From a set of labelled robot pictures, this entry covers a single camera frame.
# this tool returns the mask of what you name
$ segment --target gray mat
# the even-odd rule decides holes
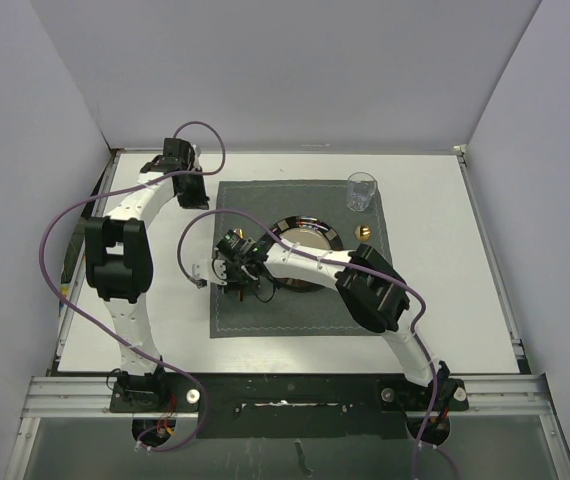
[[[345,204],[346,190],[345,180],[221,182],[216,207],[246,211],[268,226],[291,216],[315,217],[334,227],[346,250],[358,247],[354,231],[364,224],[372,232],[367,243],[391,261],[380,193],[367,210],[353,212]],[[264,233],[238,215],[217,215],[214,244],[230,228],[242,228],[254,240]],[[271,284],[263,281],[258,293],[266,299],[271,291]],[[211,338],[370,334],[354,322],[338,293],[329,289],[297,293],[281,288],[270,303],[263,304],[251,294],[239,302],[236,294],[212,288],[210,307]]]

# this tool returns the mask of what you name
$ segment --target white table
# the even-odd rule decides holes
[[[133,185],[141,166],[153,157],[122,154],[112,190]],[[205,170],[219,162],[216,154],[201,157]],[[518,373],[456,157],[230,154],[221,174],[205,177],[205,187],[213,208],[221,180],[345,179],[357,170],[378,180],[394,267],[427,301],[419,332],[431,349],[453,373]],[[105,212],[118,201],[110,198]],[[197,213],[172,201],[147,232],[154,261],[147,305],[165,361],[191,372],[401,372],[379,337],[210,339],[209,291],[185,280],[176,263],[179,235]],[[213,216],[194,226],[183,251],[186,265],[211,254],[213,231]],[[86,281],[78,304],[113,328],[107,309]],[[416,309],[413,301],[409,314]],[[119,366],[116,342],[84,318],[73,317],[59,370],[107,372]]]

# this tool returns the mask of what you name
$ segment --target plate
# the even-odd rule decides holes
[[[323,250],[342,250],[343,241],[336,230],[327,223],[314,217],[287,217],[270,227],[272,233],[292,243],[304,247],[320,248]],[[324,288],[315,283],[292,278],[277,278],[279,284],[288,290],[306,293]]]

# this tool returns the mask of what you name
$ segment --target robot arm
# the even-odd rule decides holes
[[[258,283],[262,275],[267,279],[291,278],[322,285],[336,290],[352,318],[363,328],[380,334],[399,359],[405,378],[427,387],[432,380],[430,363],[436,371],[440,364],[436,357],[426,358],[410,329],[409,298],[405,291],[384,280],[339,265],[321,263],[320,259],[343,264],[358,264],[404,280],[372,247],[361,245],[354,251],[334,252],[292,245],[310,257],[293,254],[290,249],[276,244],[265,235],[257,243],[241,238],[230,230],[216,246],[223,260],[206,260],[193,266],[194,276],[220,285],[224,290],[242,289]]]
[[[141,169],[139,184],[178,170],[200,172],[195,148],[184,140],[165,139],[163,155]],[[89,219],[85,229],[86,274],[114,321],[114,329],[132,346],[160,359],[147,316],[145,292],[152,276],[146,228],[160,209],[177,197],[183,208],[208,208],[202,176],[180,175],[149,185],[125,197],[103,217]],[[129,375],[153,374],[157,366],[120,345],[121,370]]]

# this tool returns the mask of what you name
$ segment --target glass panel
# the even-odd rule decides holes
[[[444,447],[463,479],[555,479],[537,416],[454,417]],[[194,421],[182,420],[187,432]],[[372,436],[336,439],[195,441],[173,453],[134,452],[131,420],[43,419],[26,479],[409,479],[412,442]],[[455,478],[433,451],[419,457],[420,478]]]

